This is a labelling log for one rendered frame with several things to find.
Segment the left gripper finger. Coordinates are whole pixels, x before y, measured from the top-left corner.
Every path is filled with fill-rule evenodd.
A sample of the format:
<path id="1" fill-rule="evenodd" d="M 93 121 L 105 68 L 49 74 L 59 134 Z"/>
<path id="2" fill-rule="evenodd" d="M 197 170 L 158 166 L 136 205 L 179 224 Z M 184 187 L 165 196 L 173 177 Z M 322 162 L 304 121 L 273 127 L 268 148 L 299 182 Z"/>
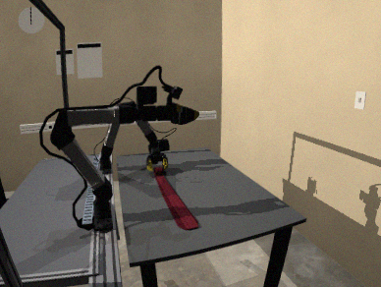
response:
<path id="1" fill-rule="evenodd" d="M 147 170 L 153 171 L 151 160 L 148 160 Z"/>
<path id="2" fill-rule="evenodd" d="M 163 158 L 163 168 L 164 170 L 168 168 L 167 159 Z"/>

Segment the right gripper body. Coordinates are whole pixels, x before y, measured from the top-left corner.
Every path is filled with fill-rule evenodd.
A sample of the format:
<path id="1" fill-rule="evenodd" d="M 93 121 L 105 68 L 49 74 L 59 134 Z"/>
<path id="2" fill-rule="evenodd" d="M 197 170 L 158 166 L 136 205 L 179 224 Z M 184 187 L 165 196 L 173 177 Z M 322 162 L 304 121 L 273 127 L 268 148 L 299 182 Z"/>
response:
<path id="1" fill-rule="evenodd" d="M 169 105 L 158 105 L 159 117 L 157 121 L 171 121 L 173 124 L 184 125 L 194 120 L 194 110 L 186 106 L 181 106 L 181 112 L 177 112 L 177 103 Z M 176 106 L 176 107 L 175 107 Z M 174 113 L 174 114 L 173 114 Z M 179 117 L 178 117 L 179 116 Z"/>

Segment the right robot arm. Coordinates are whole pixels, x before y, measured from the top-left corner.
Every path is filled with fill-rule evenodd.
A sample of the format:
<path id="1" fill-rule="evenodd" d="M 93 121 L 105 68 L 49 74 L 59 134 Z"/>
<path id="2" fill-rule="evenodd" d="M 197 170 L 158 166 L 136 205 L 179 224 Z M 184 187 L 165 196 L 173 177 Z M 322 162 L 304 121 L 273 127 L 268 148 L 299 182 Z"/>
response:
<path id="1" fill-rule="evenodd" d="M 162 86 L 162 88 L 169 92 L 167 105 L 172 107 L 172 98 L 179 100 L 183 89 L 178 86 L 174 86 L 174 88 Z M 69 157 L 92 188 L 95 195 L 93 201 L 94 231 L 113 229 L 112 213 L 110 212 L 111 203 L 109 202 L 113 197 L 112 185 L 83 152 L 75 139 L 71 126 L 106 123 L 131 124 L 140 119 L 142 122 L 156 121 L 159 117 L 158 108 L 155 105 L 143 105 L 157 102 L 157 86 L 138 86 L 136 88 L 136 101 L 136 108 L 124 105 L 122 107 L 61 110 L 50 135 L 50 141 Z"/>

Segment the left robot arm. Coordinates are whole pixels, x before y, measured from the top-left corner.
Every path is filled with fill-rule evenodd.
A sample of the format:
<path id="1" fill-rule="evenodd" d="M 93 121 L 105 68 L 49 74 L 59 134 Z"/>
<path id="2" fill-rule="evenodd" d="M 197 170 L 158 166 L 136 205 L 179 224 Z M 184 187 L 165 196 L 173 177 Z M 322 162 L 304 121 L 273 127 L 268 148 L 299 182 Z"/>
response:
<path id="1" fill-rule="evenodd" d="M 132 102 L 127 102 L 129 104 L 124 105 L 130 105 L 133 108 L 136 108 L 136 105 Z M 167 139 L 164 140 L 157 140 L 157 137 L 153 130 L 148 126 L 146 122 L 142 122 L 142 119 L 136 121 L 142 132 L 144 133 L 147 140 L 150 142 L 148 145 L 149 151 L 152 149 L 152 154 L 158 154 L 160 151 L 166 151 L 170 150 L 169 147 L 169 141 Z M 120 124 L 111 124 L 105 143 L 103 144 L 102 150 L 101 150 L 101 158 L 99 158 L 100 161 L 100 170 L 102 170 L 102 174 L 111 174 L 111 161 L 109 156 L 112 154 L 114 141 L 116 139 L 118 130 L 119 130 Z M 160 142 L 160 143 L 159 143 Z M 108 159 L 107 159 L 108 157 Z"/>

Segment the red necktie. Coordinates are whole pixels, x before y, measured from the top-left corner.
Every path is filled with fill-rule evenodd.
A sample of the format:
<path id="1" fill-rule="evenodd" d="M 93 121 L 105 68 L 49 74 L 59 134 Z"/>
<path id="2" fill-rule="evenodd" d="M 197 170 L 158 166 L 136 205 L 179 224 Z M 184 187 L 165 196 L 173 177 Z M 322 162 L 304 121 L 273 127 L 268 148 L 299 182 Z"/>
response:
<path id="1" fill-rule="evenodd" d="M 169 185 L 165 177 L 163 176 L 162 167 L 154 168 L 154 175 L 158 183 L 161 194 L 167 203 L 177 225 L 185 230 L 190 230 L 198 227 L 198 222 Z"/>

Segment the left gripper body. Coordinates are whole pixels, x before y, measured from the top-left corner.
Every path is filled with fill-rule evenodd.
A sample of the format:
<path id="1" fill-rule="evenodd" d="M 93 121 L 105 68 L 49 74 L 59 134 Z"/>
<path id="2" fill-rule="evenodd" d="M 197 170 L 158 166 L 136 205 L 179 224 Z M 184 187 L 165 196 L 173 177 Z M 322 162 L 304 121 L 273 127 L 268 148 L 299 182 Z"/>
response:
<path id="1" fill-rule="evenodd" d="M 147 168 L 149 159 L 151 160 L 151 164 L 158 164 L 158 161 L 162 161 L 162 165 L 163 165 L 163 158 L 165 158 L 165 159 L 167 159 L 167 164 L 168 164 L 168 158 L 166 157 L 166 154 L 164 154 L 164 153 L 151 154 L 151 151 L 149 153 L 150 153 L 150 155 L 148 155 L 148 157 L 146 159 L 146 168 Z"/>

